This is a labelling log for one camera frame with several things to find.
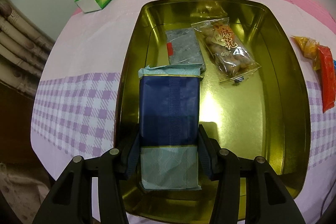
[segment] orange label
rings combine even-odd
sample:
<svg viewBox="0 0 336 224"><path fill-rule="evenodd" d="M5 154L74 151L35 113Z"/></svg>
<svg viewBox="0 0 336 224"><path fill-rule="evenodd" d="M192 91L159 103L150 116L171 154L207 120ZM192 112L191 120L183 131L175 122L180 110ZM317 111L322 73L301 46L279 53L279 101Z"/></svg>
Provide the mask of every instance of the orange label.
<svg viewBox="0 0 336 224"><path fill-rule="evenodd" d="M235 34L228 25L216 25L214 24L215 33L212 38L212 42L226 47L228 50L238 47L238 44L233 41Z"/></svg>

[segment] curtain fold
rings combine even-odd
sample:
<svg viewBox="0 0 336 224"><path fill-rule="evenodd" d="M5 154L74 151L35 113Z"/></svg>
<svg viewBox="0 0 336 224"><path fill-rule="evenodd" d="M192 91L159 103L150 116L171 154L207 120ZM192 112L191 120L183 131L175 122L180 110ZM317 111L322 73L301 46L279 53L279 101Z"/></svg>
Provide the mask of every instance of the curtain fold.
<svg viewBox="0 0 336 224"><path fill-rule="evenodd" d="M0 82L34 97L53 45L9 0L0 0Z"/></svg>

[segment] black cable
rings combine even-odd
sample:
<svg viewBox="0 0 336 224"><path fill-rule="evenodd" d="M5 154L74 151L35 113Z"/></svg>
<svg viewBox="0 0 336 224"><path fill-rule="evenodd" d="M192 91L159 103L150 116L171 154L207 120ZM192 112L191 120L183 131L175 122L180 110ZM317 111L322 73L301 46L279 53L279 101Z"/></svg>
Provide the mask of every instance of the black cable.
<svg viewBox="0 0 336 224"><path fill-rule="evenodd" d="M325 198L324 198L324 200L323 200L323 202L322 202L322 208L321 208L320 217L323 215L323 207L324 207L324 204L325 204L325 202L326 202L326 200L327 200L328 196L330 195L330 193L331 193L331 190L333 189L333 187L334 187L335 183L336 183L336 179L334 180L334 183L333 183L333 185L331 186L331 188L330 188L329 192L327 193L327 195L325 196Z"/></svg>

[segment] silver screw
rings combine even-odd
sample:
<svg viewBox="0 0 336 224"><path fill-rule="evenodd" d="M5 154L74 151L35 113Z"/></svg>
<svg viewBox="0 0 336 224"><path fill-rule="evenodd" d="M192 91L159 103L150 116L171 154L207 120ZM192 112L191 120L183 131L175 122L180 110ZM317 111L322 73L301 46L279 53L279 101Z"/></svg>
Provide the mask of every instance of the silver screw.
<svg viewBox="0 0 336 224"><path fill-rule="evenodd" d="M110 154L111 154L111 155L118 155L118 154L119 154L119 149L117 149L117 148L112 148L112 149L110 150Z"/></svg>
<svg viewBox="0 0 336 224"><path fill-rule="evenodd" d="M225 148L222 148L219 153L223 156L227 156L229 155L229 150L225 149Z"/></svg>
<svg viewBox="0 0 336 224"><path fill-rule="evenodd" d="M74 157L72 158L72 160L73 160L74 162L80 162L80 161L82 160L82 157L81 157L81 156L74 156Z"/></svg>
<svg viewBox="0 0 336 224"><path fill-rule="evenodd" d="M256 158L256 160L257 160L257 162L259 162L260 164L263 164L263 163L265 162L265 158L262 157L262 156L258 156L258 157Z"/></svg>

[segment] purple checkered pattern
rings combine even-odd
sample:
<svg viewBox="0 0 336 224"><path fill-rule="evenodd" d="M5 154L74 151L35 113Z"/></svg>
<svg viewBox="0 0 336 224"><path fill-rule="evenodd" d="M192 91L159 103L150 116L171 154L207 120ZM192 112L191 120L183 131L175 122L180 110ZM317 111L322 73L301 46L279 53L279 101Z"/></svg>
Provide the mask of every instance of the purple checkered pattern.
<svg viewBox="0 0 336 224"><path fill-rule="evenodd" d="M92 158L113 146L120 73L87 73L41 81L31 133L66 154Z"/></svg>
<svg viewBox="0 0 336 224"><path fill-rule="evenodd" d="M310 105L311 143L308 169L336 155L336 107L322 112L320 84L306 82Z"/></svg>

